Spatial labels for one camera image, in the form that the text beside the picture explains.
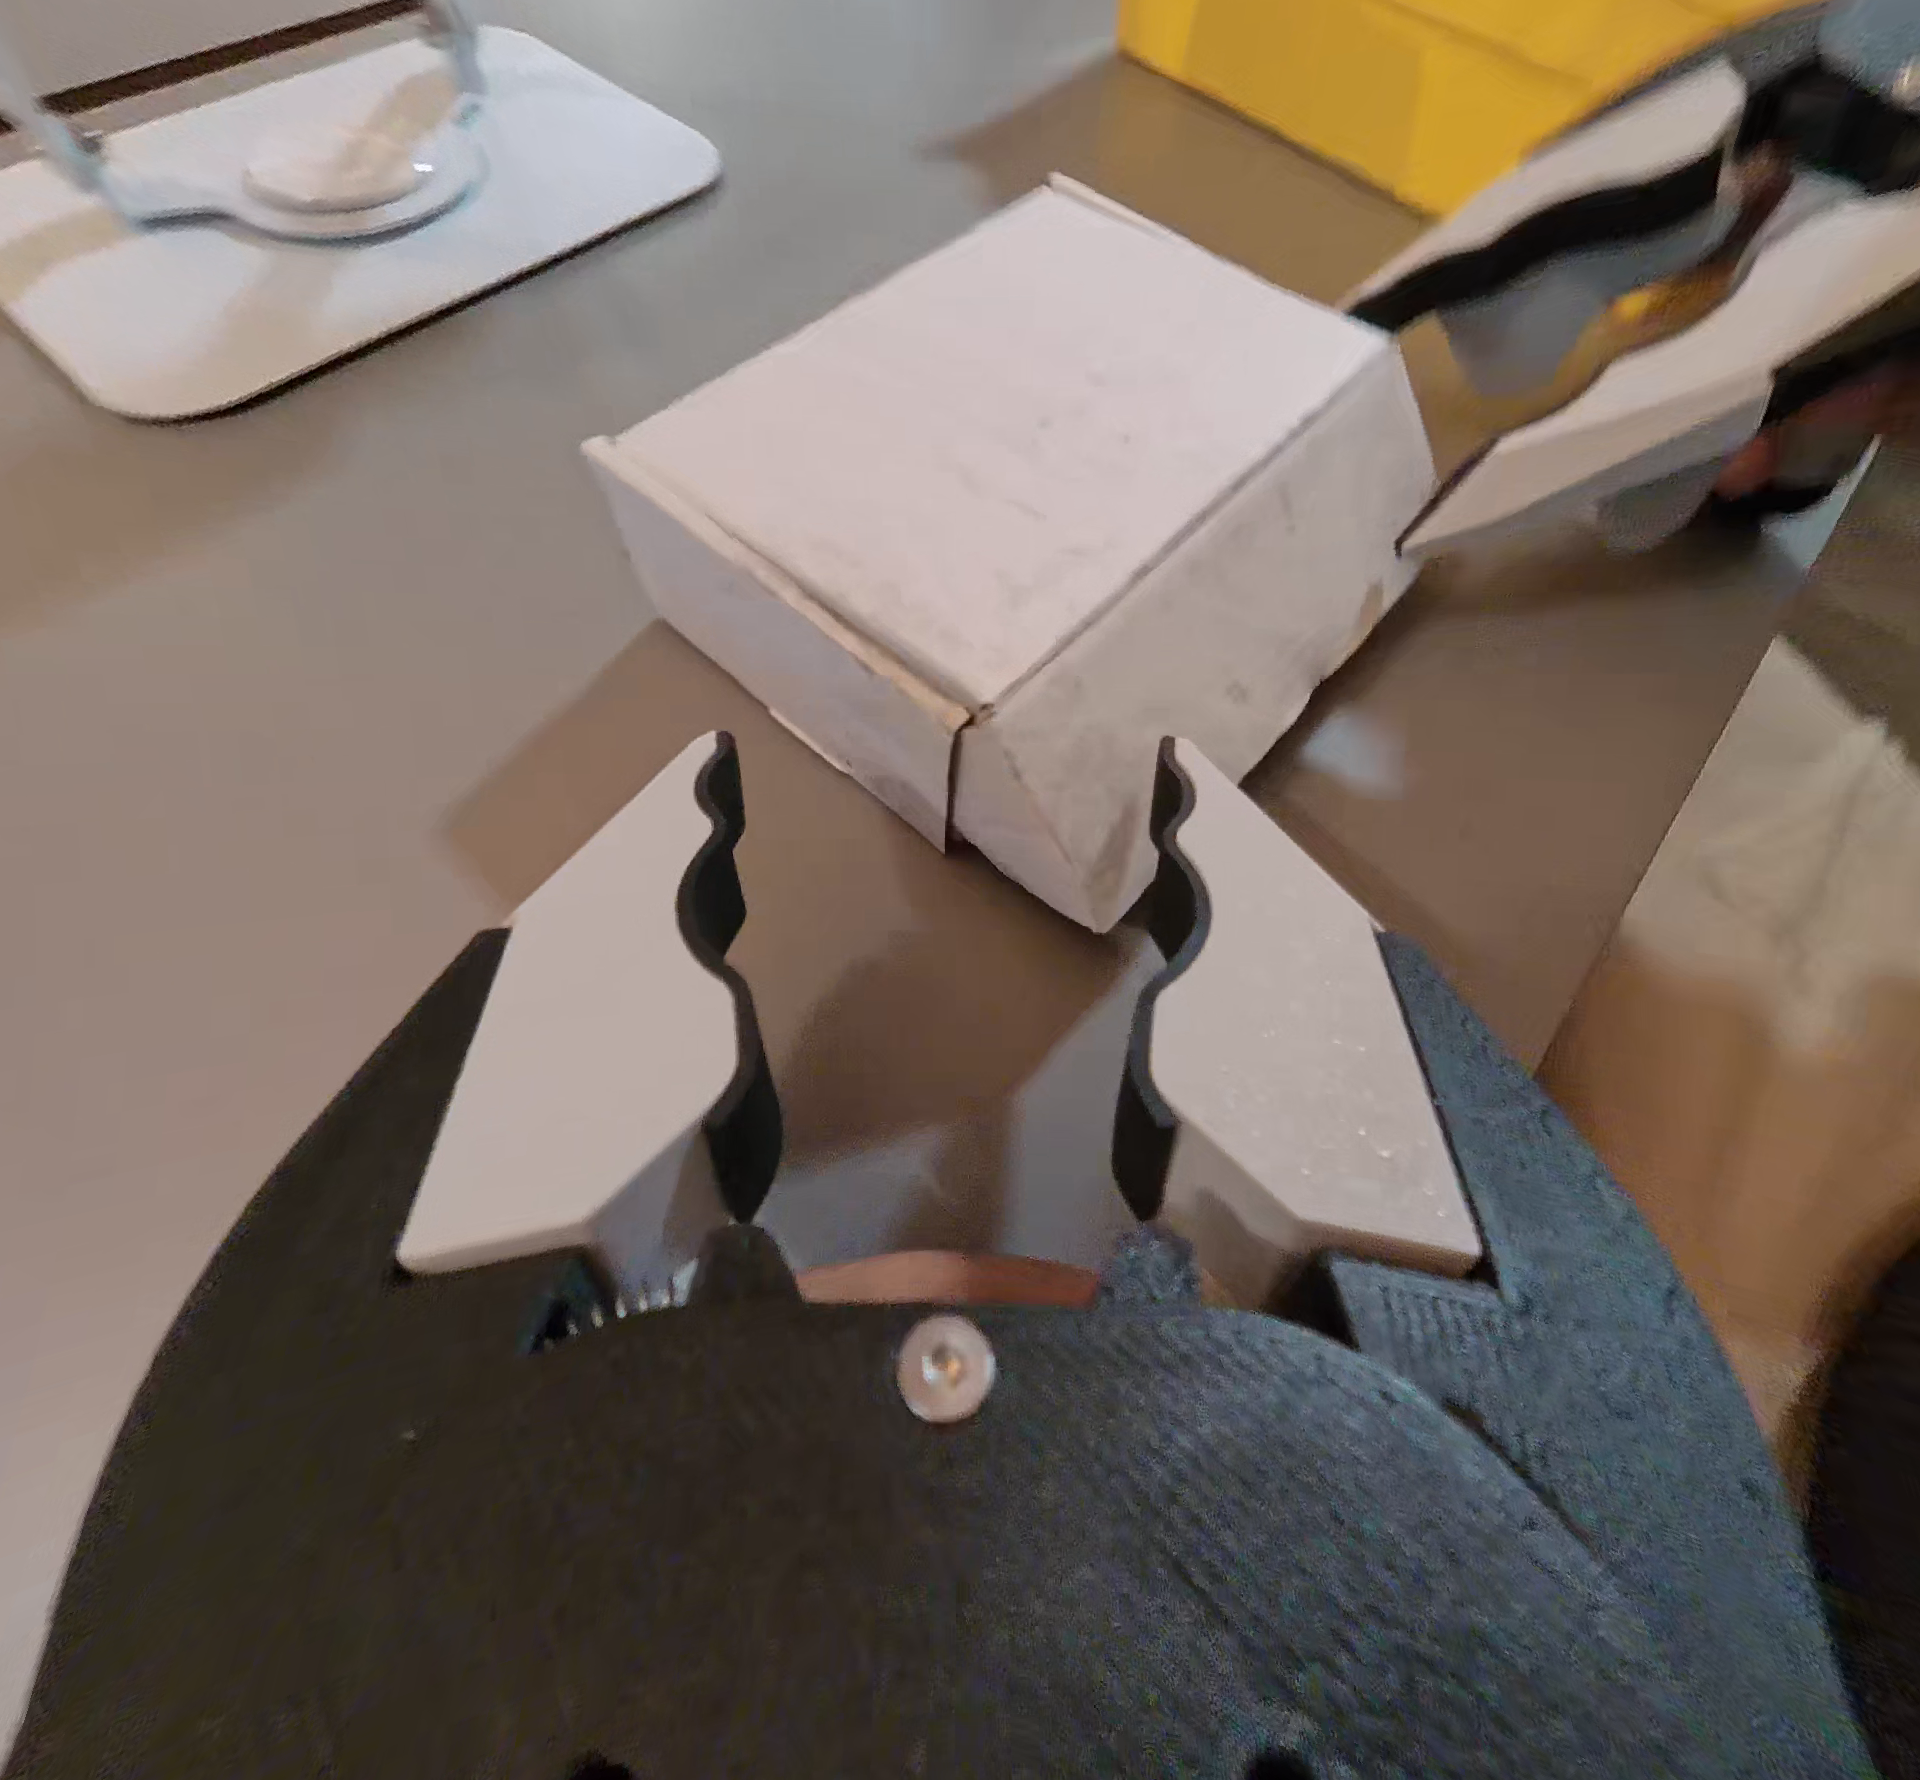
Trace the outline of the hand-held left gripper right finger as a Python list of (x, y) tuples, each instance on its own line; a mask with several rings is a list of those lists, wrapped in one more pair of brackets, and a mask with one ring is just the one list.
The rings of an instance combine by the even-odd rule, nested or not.
[(1483, 1239), (1377, 919), (1190, 741), (1159, 741), (1112, 1184), (1212, 1283), (1462, 1277)]

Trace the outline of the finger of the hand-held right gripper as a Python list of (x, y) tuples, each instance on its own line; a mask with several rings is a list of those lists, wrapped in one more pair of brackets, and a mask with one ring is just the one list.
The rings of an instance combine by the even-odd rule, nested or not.
[(1893, 305), (1920, 265), (1920, 197), (1796, 179), (1690, 328), (1617, 355), (1574, 399), (1483, 444), (1416, 517), (1400, 552), (1483, 543), (1518, 517), (1579, 514), (1741, 449), (1775, 376)]
[(1708, 258), (1741, 214), (1732, 179), (1748, 76), (1706, 63), (1543, 145), (1377, 265), (1341, 310), (1371, 328), (1489, 318), (1528, 298), (1607, 298)]

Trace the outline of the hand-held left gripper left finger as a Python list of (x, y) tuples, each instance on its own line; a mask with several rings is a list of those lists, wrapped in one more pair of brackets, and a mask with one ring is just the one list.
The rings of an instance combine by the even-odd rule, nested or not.
[(727, 948), (741, 749), (698, 732), (518, 906), (397, 1239), (415, 1277), (583, 1251), (685, 1277), (779, 1169), (779, 1095)]

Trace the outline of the white cardboard mailer box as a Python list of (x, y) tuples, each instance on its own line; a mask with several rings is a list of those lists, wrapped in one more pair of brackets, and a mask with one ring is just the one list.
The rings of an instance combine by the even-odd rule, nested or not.
[(932, 847), (1080, 928), (1159, 741), (1244, 778), (1407, 592), (1407, 362), (1048, 179), (583, 463), (650, 611)]

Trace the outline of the grey desk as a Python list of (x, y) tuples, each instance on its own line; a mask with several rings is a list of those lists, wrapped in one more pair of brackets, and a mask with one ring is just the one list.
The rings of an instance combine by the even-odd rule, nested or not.
[(722, 187), (196, 425), (7, 331), (7, 1588), (266, 1169), (480, 928), (693, 732), (750, 774), (803, 1147), (1054, 1169), (1143, 966), (941, 857), (674, 632), (580, 457), (1048, 175), (1309, 298), (1416, 214), (1112, 58), (1112, 0), (498, 0)]

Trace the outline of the person's right hand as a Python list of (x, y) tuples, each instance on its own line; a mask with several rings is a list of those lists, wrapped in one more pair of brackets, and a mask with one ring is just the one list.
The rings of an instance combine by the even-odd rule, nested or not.
[(1874, 449), (1861, 425), (1771, 425), (1741, 444), (1708, 489), (1708, 517), (1767, 522), (1811, 514)]

